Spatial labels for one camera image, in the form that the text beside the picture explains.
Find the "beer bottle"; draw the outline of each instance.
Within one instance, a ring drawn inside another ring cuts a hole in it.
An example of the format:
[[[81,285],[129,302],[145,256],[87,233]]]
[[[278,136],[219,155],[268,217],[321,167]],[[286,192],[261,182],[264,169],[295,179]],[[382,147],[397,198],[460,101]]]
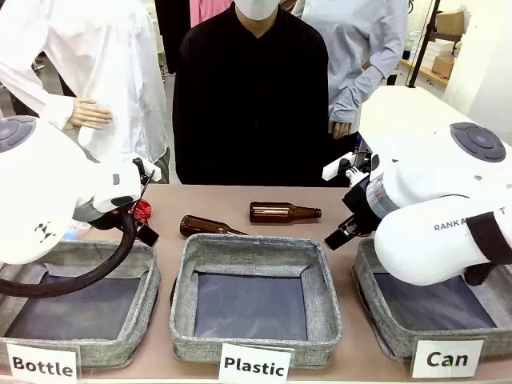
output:
[[[252,202],[250,204],[250,222],[283,224],[321,216],[322,210],[294,206],[288,202]]]
[[[244,234],[239,230],[230,228],[223,222],[215,222],[197,216],[185,216],[179,226],[180,233],[188,238],[193,234]]]

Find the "light blue shirt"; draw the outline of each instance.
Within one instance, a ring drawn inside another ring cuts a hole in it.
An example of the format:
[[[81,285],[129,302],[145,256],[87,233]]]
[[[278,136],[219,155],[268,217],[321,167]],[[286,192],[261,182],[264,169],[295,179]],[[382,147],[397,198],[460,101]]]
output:
[[[361,104],[402,56],[408,6],[408,0],[297,1],[292,13],[323,36],[329,51],[331,121],[358,124]]]

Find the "hand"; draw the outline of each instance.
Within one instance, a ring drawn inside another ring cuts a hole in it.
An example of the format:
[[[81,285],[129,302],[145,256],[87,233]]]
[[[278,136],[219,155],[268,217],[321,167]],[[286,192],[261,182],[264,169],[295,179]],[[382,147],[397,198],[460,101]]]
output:
[[[95,130],[100,130],[102,127],[98,124],[108,124],[112,120],[112,115],[109,110],[103,110],[93,106],[96,104],[95,100],[90,98],[75,98],[73,100],[73,114],[67,121],[72,126],[87,126]]]
[[[340,138],[347,136],[352,131],[351,122],[335,122],[333,128],[333,139],[339,140]]]

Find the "white face mask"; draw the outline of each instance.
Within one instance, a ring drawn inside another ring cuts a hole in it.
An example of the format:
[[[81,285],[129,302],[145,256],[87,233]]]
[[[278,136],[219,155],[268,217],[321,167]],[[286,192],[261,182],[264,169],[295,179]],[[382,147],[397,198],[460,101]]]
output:
[[[272,15],[279,0],[234,0],[240,11],[251,20],[263,20]]]

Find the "black hose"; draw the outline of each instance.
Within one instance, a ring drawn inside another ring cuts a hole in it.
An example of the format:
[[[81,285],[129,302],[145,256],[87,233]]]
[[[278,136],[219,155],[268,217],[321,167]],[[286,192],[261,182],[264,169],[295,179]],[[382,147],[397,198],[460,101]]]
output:
[[[125,260],[137,235],[135,219],[127,212],[118,212],[118,214],[121,215],[122,240],[119,247],[106,262],[82,276],[52,284],[22,284],[0,279],[0,294],[19,298],[54,298],[83,290],[103,279]]]

